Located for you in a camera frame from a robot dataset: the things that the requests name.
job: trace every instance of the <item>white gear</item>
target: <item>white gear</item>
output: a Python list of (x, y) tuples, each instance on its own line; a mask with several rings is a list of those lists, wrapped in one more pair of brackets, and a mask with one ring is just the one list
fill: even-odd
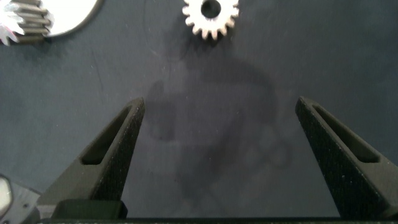
[(45, 15), (40, 0), (0, 0), (0, 41), (10, 45), (10, 40), (18, 43), (20, 36), (42, 38), (50, 24)]
[(207, 39), (209, 33), (214, 40), (217, 40), (218, 32), (226, 35), (227, 26), (230, 28), (235, 26), (233, 17), (239, 16), (239, 9), (237, 8), (239, 0), (214, 0), (221, 6), (220, 13), (214, 18), (207, 18), (201, 11), (202, 5), (209, 0), (184, 1), (188, 4), (182, 9), (183, 14), (188, 16), (185, 23), (188, 26), (193, 26), (193, 34), (197, 35), (201, 31), (204, 40)]

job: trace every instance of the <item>white disc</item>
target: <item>white disc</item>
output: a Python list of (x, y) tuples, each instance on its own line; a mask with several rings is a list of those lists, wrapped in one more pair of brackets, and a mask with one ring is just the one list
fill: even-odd
[(56, 37), (74, 31), (95, 13), (102, 0), (42, 0), (42, 8), (49, 11), (52, 21), (46, 37)]

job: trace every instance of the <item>gear hole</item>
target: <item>gear hole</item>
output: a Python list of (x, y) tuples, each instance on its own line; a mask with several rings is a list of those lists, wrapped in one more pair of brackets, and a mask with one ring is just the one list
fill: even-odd
[(221, 12), (221, 5), (217, 0), (204, 0), (201, 5), (201, 13), (206, 18), (216, 18)]

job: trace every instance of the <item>spur gear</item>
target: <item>spur gear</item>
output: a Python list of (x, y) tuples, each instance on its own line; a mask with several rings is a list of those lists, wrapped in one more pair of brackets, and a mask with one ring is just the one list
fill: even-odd
[(51, 22), (40, 0), (0, 0), (0, 40), (10, 45), (42, 40)]
[[(214, 40), (218, 38), (218, 32), (227, 34), (227, 26), (235, 26), (234, 17), (239, 16), (237, 8), (239, 0), (184, 0), (187, 6), (184, 6), (182, 12), (188, 16), (185, 23), (193, 26), (192, 32), (197, 35), (201, 31), (204, 40), (211, 34)], [(204, 7), (218, 6), (215, 16), (206, 16), (203, 13)]]

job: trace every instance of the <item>dark blue surface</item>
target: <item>dark blue surface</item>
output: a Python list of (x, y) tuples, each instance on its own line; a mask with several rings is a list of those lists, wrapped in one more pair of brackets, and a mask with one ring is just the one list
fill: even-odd
[(218, 44), (183, 1), (105, 1), (84, 29), (0, 49), (0, 172), (43, 192), (133, 98), (130, 217), (337, 216), (294, 106), (398, 164), (398, 1), (241, 0)]

